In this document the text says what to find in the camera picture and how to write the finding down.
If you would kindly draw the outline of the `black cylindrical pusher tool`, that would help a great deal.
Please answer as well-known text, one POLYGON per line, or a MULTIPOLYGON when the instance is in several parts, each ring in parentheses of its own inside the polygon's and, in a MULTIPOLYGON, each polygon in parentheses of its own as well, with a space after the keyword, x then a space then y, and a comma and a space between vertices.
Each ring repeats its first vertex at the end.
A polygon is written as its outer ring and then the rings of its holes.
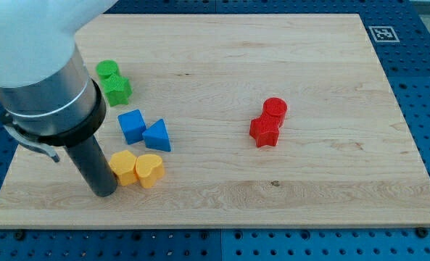
POLYGON ((65 150, 96 196, 106 197, 116 191, 117 180, 94 136, 65 150))

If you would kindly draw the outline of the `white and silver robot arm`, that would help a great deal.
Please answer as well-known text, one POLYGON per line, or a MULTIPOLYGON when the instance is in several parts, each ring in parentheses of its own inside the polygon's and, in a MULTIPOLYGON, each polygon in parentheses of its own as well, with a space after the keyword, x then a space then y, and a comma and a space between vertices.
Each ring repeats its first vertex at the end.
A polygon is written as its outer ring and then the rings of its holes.
POLYGON ((75 34, 112 0, 0 1, 2 125, 19 145, 58 160, 65 149, 101 197, 117 181, 95 139, 107 106, 75 34))

